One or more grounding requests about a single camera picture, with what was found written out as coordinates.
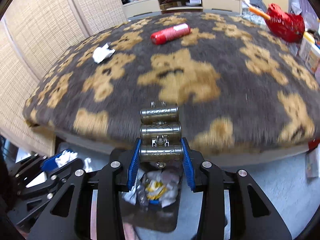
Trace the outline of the white tissue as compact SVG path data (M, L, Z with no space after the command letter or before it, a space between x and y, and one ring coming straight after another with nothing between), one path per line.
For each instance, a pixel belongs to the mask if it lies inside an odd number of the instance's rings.
M93 51L92 58L95 63L99 64L99 63L103 62L105 59L111 57L115 53L116 50L110 49L109 47L110 47L109 44L106 43L104 46L97 47Z

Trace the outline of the floral cloth pile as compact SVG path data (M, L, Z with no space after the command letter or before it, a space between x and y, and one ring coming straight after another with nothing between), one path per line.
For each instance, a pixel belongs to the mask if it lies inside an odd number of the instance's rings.
M256 15L255 13L249 11L248 8L245 8L242 10L242 18L244 18L245 20L248 20L249 22L252 22L260 27L265 28L266 27L266 23L265 20L261 17Z

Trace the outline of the woven rattan folding screen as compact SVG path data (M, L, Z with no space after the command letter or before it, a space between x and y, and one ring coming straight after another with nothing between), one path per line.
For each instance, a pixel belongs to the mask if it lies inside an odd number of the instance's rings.
M28 127L25 101L68 47L125 20L121 0L1 0L1 135L52 155L55 135Z

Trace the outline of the beige tv cabinet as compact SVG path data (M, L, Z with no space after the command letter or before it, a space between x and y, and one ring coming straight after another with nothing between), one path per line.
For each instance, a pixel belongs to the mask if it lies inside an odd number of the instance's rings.
M161 14L171 11L226 11L242 14L241 0L138 0L124 5L127 18L155 12Z

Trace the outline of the bear pattern fleece blanket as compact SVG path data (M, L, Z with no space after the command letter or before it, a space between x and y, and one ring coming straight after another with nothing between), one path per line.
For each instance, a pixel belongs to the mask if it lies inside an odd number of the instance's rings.
M189 35L151 35L186 23ZM97 64L106 43L115 53ZM131 145L140 110L178 105L183 136L206 154L319 138L319 84L269 31L241 17L179 12L124 23L71 47L26 101L30 126Z

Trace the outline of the black trash bin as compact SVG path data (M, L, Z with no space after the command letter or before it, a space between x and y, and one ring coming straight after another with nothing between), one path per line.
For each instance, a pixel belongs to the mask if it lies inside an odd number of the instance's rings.
M160 232L175 230L182 186L182 164L142 163L130 192L120 194L122 220L134 227Z

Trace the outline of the red bag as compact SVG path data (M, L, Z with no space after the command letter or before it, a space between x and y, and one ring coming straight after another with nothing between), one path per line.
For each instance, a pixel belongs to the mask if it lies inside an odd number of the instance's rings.
M266 25L270 31L286 42L297 43L303 38L305 31L304 19L301 15L287 13L277 4L271 3L268 6Z

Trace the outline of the red snack packet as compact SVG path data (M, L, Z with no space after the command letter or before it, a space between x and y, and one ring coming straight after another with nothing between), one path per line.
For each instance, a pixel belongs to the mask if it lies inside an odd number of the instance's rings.
M161 31L157 31L151 35L151 41L155 45L166 44L167 42L173 41L180 37L189 35L191 28L186 23L179 24Z

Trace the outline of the metallic cylinder pack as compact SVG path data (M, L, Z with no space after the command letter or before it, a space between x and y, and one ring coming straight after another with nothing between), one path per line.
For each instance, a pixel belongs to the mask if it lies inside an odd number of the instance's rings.
M152 102L149 108L140 111L140 120L141 162L152 163L162 169L167 163L183 158L178 105L162 102L157 107Z

